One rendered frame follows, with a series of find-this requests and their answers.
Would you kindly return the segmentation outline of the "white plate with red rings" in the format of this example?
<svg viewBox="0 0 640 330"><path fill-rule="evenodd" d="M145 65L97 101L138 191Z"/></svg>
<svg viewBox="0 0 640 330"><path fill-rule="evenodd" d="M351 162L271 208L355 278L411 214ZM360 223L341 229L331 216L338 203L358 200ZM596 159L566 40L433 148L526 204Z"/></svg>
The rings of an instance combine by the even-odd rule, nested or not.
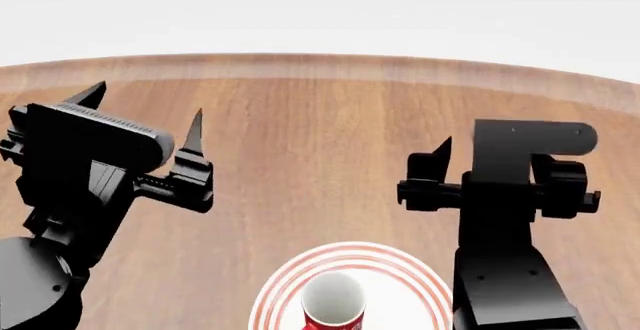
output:
<svg viewBox="0 0 640 330"><path fill-rule="evenodd" d="M247 330L302 330L302 290L327 271L344 272L364 288L361 330L452 330L445 282L416 257L372 242L335 242L292 257L256 296Z"/></svg>

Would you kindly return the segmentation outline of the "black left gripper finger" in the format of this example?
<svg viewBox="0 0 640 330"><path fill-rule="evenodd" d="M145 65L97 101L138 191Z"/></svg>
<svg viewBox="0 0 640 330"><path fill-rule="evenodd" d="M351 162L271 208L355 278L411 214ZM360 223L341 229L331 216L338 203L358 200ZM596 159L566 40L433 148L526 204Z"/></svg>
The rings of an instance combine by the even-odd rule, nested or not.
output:
<svg viewBox="0 0 640 330"><path fill-rule="evenodd" d="M185 209L206 213L213 206L213 164L202 146L203 111L199 109L187 132L184 145L177 150L169 179L175 198Z"/></svg>
<svg viewBox="0 0 640 330"><path fill-rule="evenodd" d="M97 110L107 90L102 81L64 100L64 103L77 104L91 110ZM0 156L4 161L22 162L26 141L27 106L13 106L8 114L11 125L7 128L7 137L0 140Z"/></svg>

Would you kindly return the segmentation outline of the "red mug with white inside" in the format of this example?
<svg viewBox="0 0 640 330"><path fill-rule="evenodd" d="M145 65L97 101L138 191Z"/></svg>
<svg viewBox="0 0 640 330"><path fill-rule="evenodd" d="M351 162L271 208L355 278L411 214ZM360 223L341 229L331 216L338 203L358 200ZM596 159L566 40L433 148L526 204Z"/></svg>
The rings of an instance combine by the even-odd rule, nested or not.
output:
<svg viewBox="0 0 640 330"><path fill-rule="evenodd" d="M311 278L301 292L301 330L362 330L366 296L362 285L340 271Z"/></svg>

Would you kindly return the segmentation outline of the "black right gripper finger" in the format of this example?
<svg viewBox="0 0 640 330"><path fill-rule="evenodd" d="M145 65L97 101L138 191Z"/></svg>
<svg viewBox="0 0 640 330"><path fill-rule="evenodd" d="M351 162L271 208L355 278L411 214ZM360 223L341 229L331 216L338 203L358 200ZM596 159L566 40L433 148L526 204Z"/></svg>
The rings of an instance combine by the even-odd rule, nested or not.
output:
<svg viewBox="0 0 640 330"><path fill-rule="evenodd" d="M551 155L532 155L536 209L544 218L575 218L579 213L594 214L599 209L601 192L587 191L584 164L561 161Z"/></svg>
<svg viewBox="0 0 640 330"><path fill-rule="evenodd" d="M453 189L445 184L452 137L433 152L414 152L407 158L406 179L397 185L397 201L409 211L437 211L453 205Z"/></svg>

